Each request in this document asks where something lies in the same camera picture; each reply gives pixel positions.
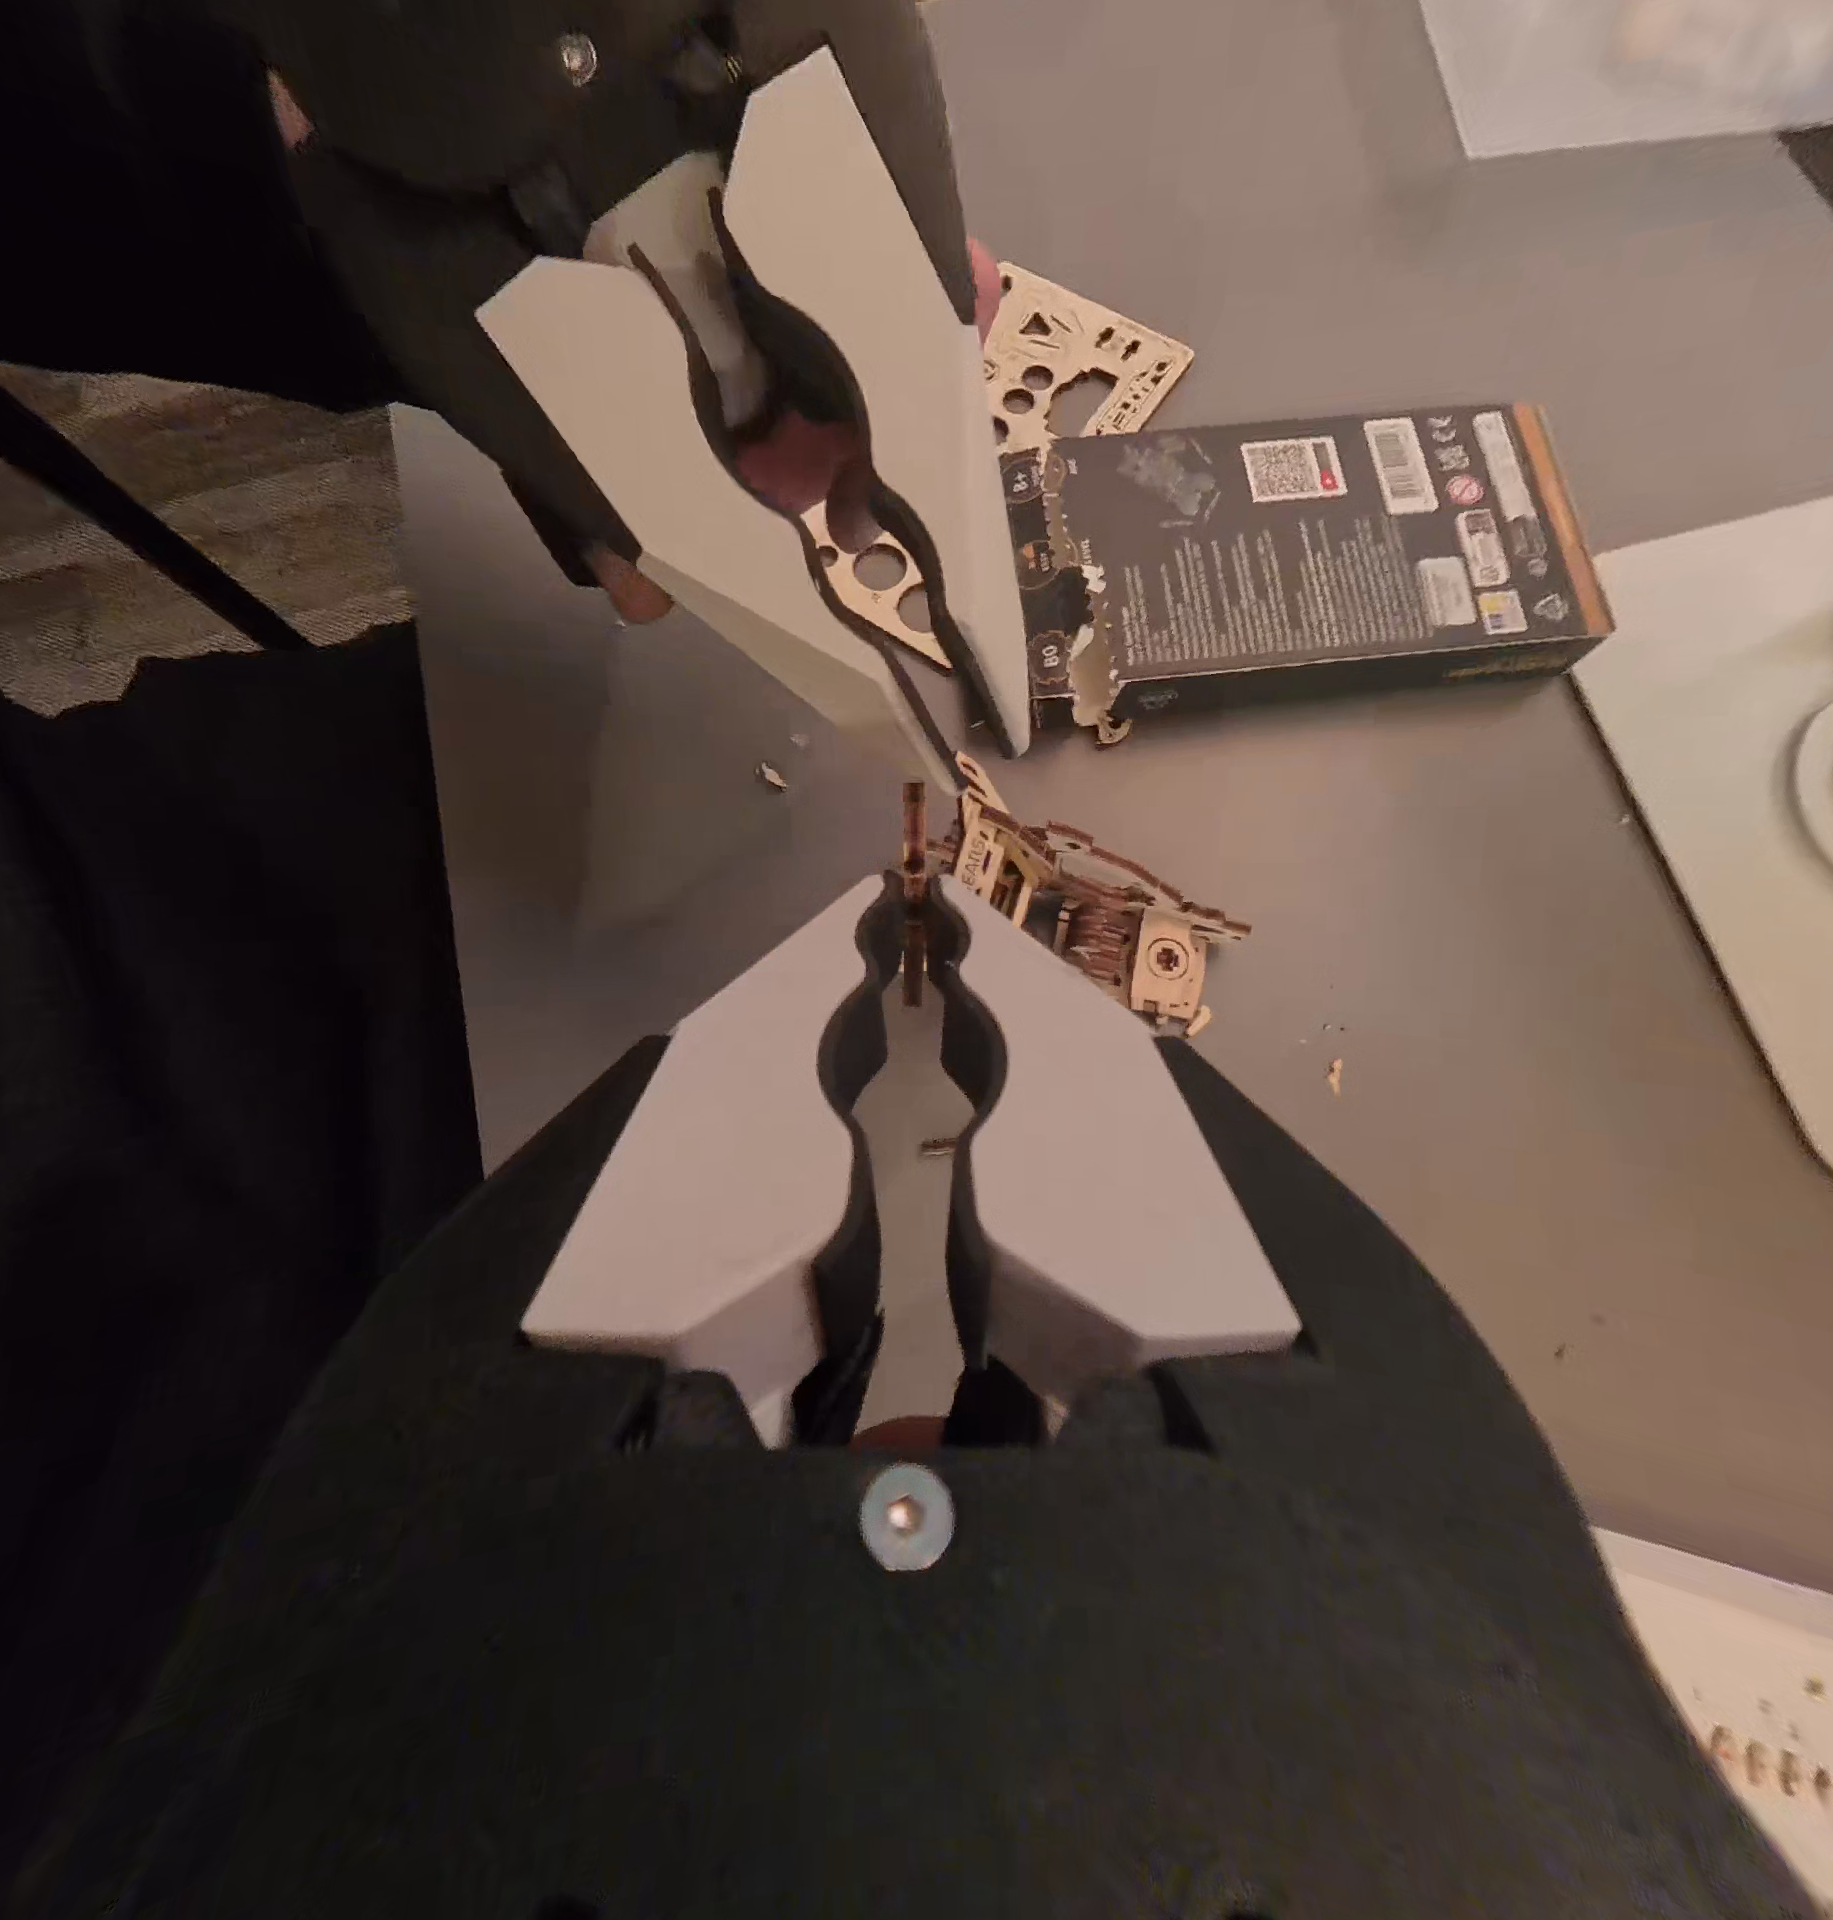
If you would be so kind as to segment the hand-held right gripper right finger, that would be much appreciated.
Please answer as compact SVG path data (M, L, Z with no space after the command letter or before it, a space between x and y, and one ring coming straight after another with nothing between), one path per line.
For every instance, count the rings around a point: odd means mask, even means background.
M945 1240L963 1358L1074 1403L1301 1321L1151 1031L963 882L931 882L942 1062L969 1101Z

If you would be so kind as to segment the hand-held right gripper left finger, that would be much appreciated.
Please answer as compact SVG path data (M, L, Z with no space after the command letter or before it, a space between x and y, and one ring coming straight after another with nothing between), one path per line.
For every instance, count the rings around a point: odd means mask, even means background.
M887 1058L895 882L866 876L666 1037L522 1332L731 1381L792 1419L880 1315L855 1101Z

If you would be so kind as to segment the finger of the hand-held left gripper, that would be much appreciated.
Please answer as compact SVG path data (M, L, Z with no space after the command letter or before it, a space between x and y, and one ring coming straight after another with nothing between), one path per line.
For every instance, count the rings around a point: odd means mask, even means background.
M805 528L716 452L690 339L640 268L535 260L479 321L640 542L640 571L902 779L957 792L949 746L895 644L831 594Z
M755 85L718 228L750 292L835 355L873 512L923 571L968 708L1018 759L1024 613L939 91L927 42L806 51Z

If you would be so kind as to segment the wooden model frame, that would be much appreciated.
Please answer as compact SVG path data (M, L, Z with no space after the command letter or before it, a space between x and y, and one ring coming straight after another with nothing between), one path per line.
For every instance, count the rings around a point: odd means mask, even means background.
M928 845L949 876L1048 947L1158 1034L1199 1039L1213 1021L1210 957L1250 926L1186 893L1086 829L1029 824L973 756L959 753L955 824Z

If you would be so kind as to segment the punched wooden parts sheet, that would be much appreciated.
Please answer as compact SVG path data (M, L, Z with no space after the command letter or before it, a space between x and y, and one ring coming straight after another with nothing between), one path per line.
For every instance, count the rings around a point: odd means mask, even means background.
M1040 461L1062 438L1128 436L1173 394L1195 352L1070 287L999 261L999 307L985 339L985 394L1002 457ZM841 547L825 503L805 523L837 598L881 636L948 673L928 626L927 575L909 547L876 528Z

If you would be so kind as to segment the black model kit box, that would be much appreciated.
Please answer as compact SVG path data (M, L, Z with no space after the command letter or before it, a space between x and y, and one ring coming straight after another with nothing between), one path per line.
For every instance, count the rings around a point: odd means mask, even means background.
M1614 618L1534 403L1002 451L1042 728L1564 674Z

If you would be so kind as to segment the person's left hand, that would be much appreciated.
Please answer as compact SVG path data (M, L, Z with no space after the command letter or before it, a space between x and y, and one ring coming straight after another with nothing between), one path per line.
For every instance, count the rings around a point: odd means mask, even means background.
M759 500L792 516L864 507L870 500L873 469L855 419L777 410L735 438L733 464Z

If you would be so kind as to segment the black metal pole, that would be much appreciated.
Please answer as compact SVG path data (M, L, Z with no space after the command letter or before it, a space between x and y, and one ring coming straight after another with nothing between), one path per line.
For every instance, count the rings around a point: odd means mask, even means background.
M285 618L130 498L26 401L0 385L0 461L128 548L258 649L308 653Z

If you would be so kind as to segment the white document stand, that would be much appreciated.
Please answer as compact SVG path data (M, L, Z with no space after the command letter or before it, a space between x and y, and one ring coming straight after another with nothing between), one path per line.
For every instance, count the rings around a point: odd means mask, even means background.
M1833 496L1610 551L1576 669L1677 893L1833 1172Z

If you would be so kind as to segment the folded instruction booklet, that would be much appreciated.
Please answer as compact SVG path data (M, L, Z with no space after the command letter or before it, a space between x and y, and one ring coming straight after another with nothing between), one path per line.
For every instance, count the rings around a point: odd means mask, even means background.
M1595 1531L1706 1757L1833 1915L1833 1594Z

